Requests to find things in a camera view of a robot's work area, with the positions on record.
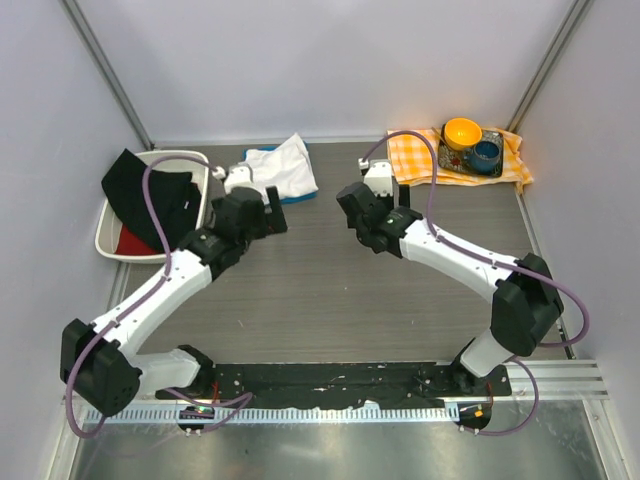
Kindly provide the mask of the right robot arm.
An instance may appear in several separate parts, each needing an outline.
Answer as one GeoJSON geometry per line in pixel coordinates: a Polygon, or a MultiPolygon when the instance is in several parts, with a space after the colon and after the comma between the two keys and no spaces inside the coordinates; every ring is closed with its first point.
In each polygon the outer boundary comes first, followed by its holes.
{"type": "Polygon", "coordinates": [[[411,208],[390,207],[362,182],[342,189],[336,200],[363,246],[431,267],[490,304],[487,329],[445,368],[446,391],[482,391],[498,366],[531,356],[564,311],[546,262],[535,254],[517,259],[482,249],[411,208]]]}

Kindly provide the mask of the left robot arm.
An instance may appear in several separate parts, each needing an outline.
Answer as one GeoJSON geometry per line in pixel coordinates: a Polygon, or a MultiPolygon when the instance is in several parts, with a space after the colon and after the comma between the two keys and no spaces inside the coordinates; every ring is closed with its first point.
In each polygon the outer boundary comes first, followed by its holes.
{"type": "Polygon", "coordinates": [[[100,414],[112,417],[140,395],[175,389],[210,393],[213,362],[190,345],[140,354],[150,335],[183,303],[237,264],[250,244],[287,230],[279,192],[236,187],[214,200],[214,222],[188,233],[164,267],[128,298],[86,324],[63,330],[61,378],[100,414]]]}

